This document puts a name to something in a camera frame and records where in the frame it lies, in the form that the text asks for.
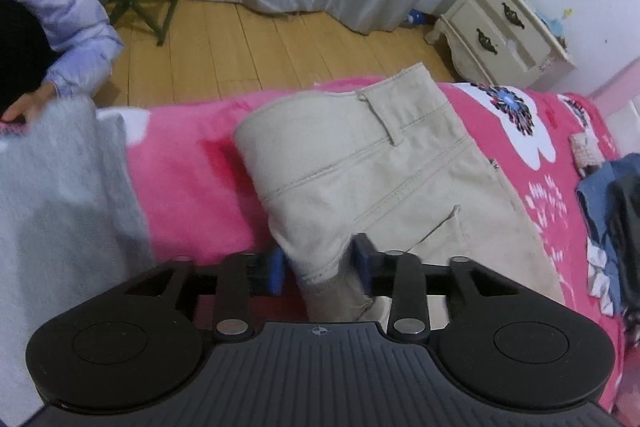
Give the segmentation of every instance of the flower pattern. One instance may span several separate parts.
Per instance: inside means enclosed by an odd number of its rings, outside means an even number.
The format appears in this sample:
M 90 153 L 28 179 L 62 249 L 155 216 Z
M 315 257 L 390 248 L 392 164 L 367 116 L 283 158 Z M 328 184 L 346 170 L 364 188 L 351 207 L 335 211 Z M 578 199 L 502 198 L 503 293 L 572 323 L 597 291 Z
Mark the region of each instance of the flower pattern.
M 558 274 L 560 285 L 566 289 L 565 294 L 571 295 L 573 300 L 571 304 L 575 308 L 574 289 L 564 278 L 563 270 L 559 267 L 564 262 L 565 251 L 570 250 L 568 240 L 564 245 L 559 241 L 559 237 L 569 237 L 566 230 L 567 208 L 562 192 L 554 179 L 547 174 L 542 183 L 529 182 L 529 194 L 524 196 L 524 202 L 529 217 L 545 245 L 546 254 Z
M 584 109 L 584 106 L 580 102 L 563 95 L 560 95 L 558 98 L 560 98 L 560 100 L 562 100 L 566 105 L 569 106 L 569 109 L 572 110 L 578 121 L 580 121 L 582 127 L 584 127 L 585 129 L 587 129 L 587 127 L 591 127 L 591 118 L 589 118 L 587 111 Z
M 615 142 L 613 141 L 608 131 L 602 137 L 602 141 L 607 145 L 612 155 L 616 157 L 620 156 L 620 151 L 618 150 L 618 146 L 615 144 Z
M 454 84 L 500 120 L 515 152 L 529 168 L 540 170 L 544 156 L 548 162 L 556 161 L 556 149 L 538 115 L 534 100 L 515 87 Z
M 521 97 L 502 86 L 471 85 L 487 93 L 491 97 L 491 103 L 494 107 L 506 114 L 509 117 L 509 121 L 516 126 L 518 131 L 528 136 L 533 135 L 534 124 L 531 118 L 531 111 Z

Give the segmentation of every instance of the beige pants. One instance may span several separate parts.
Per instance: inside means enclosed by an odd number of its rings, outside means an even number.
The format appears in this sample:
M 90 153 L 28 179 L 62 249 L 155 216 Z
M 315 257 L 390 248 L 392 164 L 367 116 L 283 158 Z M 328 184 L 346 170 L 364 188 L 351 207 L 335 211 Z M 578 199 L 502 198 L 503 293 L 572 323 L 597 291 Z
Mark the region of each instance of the beige pants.
M 466 255 L 562 302 L 513 186 L 421 64 L 358 92 L 278 100 L 235 140 L 313 321 L 385 321 L 388 299 L 366 297 L 343 255 L 358 232 L 424 263 Z

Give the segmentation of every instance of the drawer handle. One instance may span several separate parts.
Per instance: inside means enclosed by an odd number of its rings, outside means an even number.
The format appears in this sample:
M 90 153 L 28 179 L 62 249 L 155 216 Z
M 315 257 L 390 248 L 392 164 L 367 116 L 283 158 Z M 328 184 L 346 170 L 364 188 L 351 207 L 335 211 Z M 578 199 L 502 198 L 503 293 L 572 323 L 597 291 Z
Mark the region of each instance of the drawer handle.
M 480 42 L 480 45 L 488 52 L 492 52 L 492 54 L 497 55 L 498 50 L 494 48 L 493 44 L 491 44 L 491 39 L 487 37 L 480 28 L 476 28 L 476 31 L 478 32 L 478 41 Z
M 507 3 L 503 2 L 502 6 L 504 6 L 504 16 L 507 17 L 507 20 L 514 26 L 520 26 L 520 28 L 524 29 L 524 24 L 519 19 L 518 14 L 508 7 Z

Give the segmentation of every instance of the pants waistband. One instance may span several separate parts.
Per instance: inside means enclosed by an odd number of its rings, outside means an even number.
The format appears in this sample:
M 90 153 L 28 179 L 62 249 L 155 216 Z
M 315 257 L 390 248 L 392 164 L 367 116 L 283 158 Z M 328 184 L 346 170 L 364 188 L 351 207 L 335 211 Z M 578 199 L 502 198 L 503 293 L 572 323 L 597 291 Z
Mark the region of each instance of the pants waistband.
M 374 144 L 400 145 L 430 118 L 453 111 L 422 64 L 355 92 L 303 92 L 249 115 L 234 139 L 261 198 L 335 166 Z M 462 122 L 451 135 L 465 134 Z M 265 165 L 265 162 L 278 164 Z

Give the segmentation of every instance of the round black pad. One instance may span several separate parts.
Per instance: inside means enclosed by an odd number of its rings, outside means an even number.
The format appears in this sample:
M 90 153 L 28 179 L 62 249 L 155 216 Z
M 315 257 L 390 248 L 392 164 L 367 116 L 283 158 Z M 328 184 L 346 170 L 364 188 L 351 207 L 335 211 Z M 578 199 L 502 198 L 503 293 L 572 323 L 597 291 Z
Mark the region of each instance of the round black pad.
M 127 362 L 146 347 L 145 330 L 126 322 L 104 322 L 89 326 L 74 338 L 76 355 L 87 362 Z
M 516 322 L 501 327 L 494 344 L 503 355 L 517 362 L 550 363 L 562 357 L 569 341 L 562 331 L 539 322 Z
M 480 298 L 442 330 L 438 350 L 462 387 L 529 410 L 597 399 L 615 357 L 598 325 L 533 293 Z
M 201 355 L 200 332 L 161 298 L 114 295 L 46 323 L 31 337 L 26 362 L 46 401 L 101 413 L 170 393 Z

